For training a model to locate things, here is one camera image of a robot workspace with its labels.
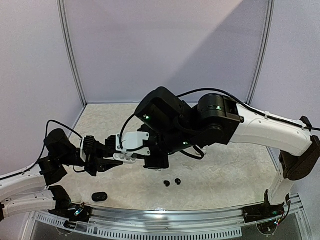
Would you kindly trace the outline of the white oval charging case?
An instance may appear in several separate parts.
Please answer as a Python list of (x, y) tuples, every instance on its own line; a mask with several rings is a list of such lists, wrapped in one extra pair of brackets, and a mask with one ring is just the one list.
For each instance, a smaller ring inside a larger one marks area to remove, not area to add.
[(124, 164), (134, 164), (137, 161), (137, 156), (134, 153), (115, 153), (113, 159)]

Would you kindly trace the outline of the black oval charging case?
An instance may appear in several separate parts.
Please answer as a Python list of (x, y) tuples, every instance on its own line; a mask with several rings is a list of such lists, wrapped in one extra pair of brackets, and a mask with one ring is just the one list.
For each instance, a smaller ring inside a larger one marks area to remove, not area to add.
[(92, 194), (91, 199), (94, 202), (104, 202), (108, 199), (108, 194), (106, 192), (95, 192)]

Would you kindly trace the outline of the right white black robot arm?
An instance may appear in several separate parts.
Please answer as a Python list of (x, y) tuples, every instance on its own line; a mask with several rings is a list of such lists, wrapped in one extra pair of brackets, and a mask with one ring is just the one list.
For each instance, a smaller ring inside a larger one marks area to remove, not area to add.
[(255, 144), (280, 150), (281, 169), (264, 194), (258, 213), (269, 218), (285, 201), (295, 181), (308, 176), (320, 157), (320, 140), (311, 134), (307, 117), (291, 120), (254, 109), (222, 90), (206, 89), (189, 106), (165, 87), (150, 92), (134, 116), (149, 134), (144, 145), (147, 169), (167, 169), (169, 155), (213, 144)]

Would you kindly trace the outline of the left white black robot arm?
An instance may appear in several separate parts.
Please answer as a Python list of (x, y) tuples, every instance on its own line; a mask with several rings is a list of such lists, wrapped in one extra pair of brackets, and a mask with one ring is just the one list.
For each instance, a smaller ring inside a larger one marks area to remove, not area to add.
[(116, 138), (104, 145), (93, 136), (82, 139), (81, 147), (74, 146), (63, 129), (52, 130), (44, 139), (46, 157), (21, 170), (0, 178), (0, 219), (33, 211), (47, 210), (70, 221), (88, 222), (92, 208), (74, 204), (58, 182), (68, 173), (65, 166), (83, 167), (92, 177), (123, 165), (115, 160)]

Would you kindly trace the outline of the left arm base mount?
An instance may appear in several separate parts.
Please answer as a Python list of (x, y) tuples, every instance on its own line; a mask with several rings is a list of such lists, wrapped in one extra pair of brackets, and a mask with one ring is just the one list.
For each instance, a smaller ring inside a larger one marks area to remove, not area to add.
[(57, 201), (55, 208), (48, 212), (68, 219), (70, 222), (88, 223), (92, 216), (93, 208), (85, 203), (75, 204), (70, 201)]

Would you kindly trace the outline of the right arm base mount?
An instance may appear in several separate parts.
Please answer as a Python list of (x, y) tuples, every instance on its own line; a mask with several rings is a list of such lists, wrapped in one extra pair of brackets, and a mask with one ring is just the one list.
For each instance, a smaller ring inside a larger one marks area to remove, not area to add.
[(256, 205), (245, 206), (241, 210), (245, 223), (272, 219), (282, 215), (285, 212), (284, 203), (278, 205), (260, 203)]

